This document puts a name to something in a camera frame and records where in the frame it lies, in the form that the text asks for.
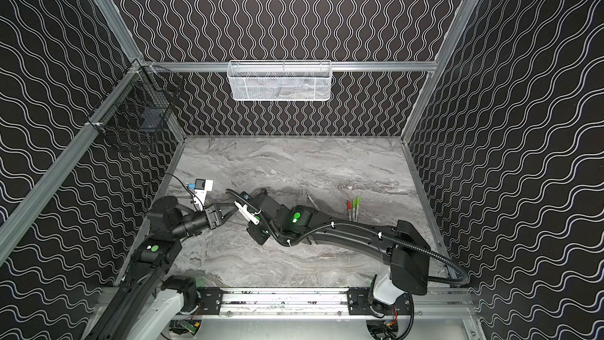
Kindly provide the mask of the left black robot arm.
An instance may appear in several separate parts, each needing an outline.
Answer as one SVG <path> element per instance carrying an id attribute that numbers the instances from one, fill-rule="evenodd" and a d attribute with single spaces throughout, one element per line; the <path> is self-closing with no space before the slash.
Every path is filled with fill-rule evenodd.
<path id="1" fill-rule="evenodd" d="M 195 279 L 168 276 L 182 241 L 214 230 L 235 213 L 234 203 L 193 210 L 174 196 L 155 201 L 146 214 L 150 234 L 131 256 L 127 271 L 87 339 L 155 339 L 174 316 L 204 308 Z"/>

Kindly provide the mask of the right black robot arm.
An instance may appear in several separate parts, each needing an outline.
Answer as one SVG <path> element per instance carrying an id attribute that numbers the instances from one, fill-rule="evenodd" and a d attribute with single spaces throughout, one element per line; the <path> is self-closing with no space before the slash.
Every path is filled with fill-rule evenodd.
<path id="1" fill-rule="evenodd" d="M 423 296 L 428 291 L 430 246 L 408 221 L 374 226 L 333 217 L 310 206 L 289 208 L 262 190 L 243 195 L 254 219 L 248 233 L 259 245 L 274 239 L 283 247 L 302 244 L 338 246 L 365 254 L 386 266 L 371 282 L 371 298 L 394 305 L 403 294 Z"/>

